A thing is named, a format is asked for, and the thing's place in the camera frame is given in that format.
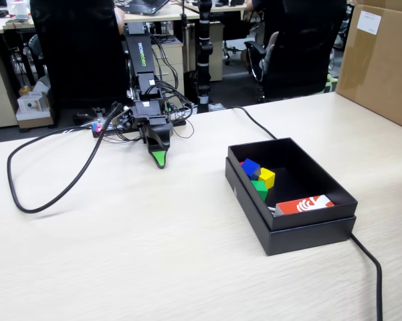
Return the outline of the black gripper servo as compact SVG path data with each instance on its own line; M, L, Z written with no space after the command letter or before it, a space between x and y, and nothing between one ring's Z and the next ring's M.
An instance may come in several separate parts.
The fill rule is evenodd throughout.
M148 153L159 169L167 163L167 152L171 145L173 125L167 123L158 100L135 102L130 108L131 128L144 127Z

